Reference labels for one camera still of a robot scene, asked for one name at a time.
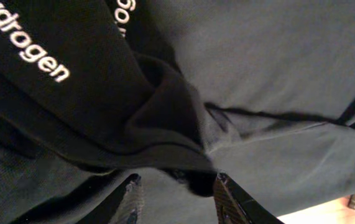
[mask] wooden surface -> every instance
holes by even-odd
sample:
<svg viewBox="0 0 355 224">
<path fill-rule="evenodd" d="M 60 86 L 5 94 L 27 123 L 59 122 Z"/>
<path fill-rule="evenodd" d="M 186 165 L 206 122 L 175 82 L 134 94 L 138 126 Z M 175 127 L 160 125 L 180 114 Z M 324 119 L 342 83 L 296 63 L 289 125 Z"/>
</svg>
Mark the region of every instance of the wooden surface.
<svg viewBox="0 0 355 224">
<path fill-rule="evenodd" d="M 315 207 L 279 217 L 285 224 L 352 224 L 355 211 L 346 205 L 348 198 L 339 198 Z"/>
</svg>

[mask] wooden floor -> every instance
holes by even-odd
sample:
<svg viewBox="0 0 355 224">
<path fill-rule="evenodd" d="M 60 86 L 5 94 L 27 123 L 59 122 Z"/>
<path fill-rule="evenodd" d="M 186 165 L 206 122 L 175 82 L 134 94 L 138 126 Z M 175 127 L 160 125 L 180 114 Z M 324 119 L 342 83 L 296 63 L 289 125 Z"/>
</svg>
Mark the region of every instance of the wooden floor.
<svg viewBox="0 0 355 224">
<path fill-rule="evenodd" d="M 347 208 L 347 198 L 327 202 L 299 212 L 279 217 L 285 224 L 352 224 L 355 211 Z"/>
</svg>

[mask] garment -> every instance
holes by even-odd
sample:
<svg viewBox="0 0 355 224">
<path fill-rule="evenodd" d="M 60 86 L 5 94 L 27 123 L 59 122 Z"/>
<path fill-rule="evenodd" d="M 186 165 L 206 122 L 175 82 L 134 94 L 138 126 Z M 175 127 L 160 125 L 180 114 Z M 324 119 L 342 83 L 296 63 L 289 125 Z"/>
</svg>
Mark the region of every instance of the garment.
<svg viewBox="0 0 355 224">
<path fill-rule="evenodd" d="M 274 215 L 355 193 L 355 1 L 132 2 L 2 2 L 32 40 L 0 25 L 0 223 L 85 220 L 131 172 L 143 223 L 217 222 L 149 167 Z"/>
</svg>

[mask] black fabric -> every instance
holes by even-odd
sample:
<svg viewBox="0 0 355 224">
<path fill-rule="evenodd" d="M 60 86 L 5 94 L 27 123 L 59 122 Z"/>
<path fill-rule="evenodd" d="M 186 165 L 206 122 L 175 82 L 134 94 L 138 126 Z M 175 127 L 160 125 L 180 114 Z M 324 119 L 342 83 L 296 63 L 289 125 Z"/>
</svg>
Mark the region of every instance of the black fabric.
<svg viewBox="0 0 355 224">
<path fill-rule="evenodd" d="M 143 223 L 217 223 L 204 152 L 274 215 L 355 193 L 355 1 L 2 3 L 70 76 L 0 31 L 0 223 L 76 223 L 133 172 Z"/>
</svg>

